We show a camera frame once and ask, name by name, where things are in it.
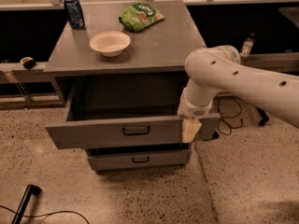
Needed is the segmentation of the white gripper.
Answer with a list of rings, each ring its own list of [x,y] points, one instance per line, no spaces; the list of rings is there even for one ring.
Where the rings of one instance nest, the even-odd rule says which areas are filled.
[[[182,141],[190,143],[202,127],[199,119],[207,116],[212,107],[212,101],[207,105],[194,105],[185,97],[181,97],[178,106],[178,115],[183,117]]]

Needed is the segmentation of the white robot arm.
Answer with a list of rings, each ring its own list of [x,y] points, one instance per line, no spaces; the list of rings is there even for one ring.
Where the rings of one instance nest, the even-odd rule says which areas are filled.
[[[197,49],[185,60],[189,77],[180,96],[182,141],[190,143],[202,127],[213,99],[227,91],[272,115],[299,127],[299,77],[244,66],[230,45]]]

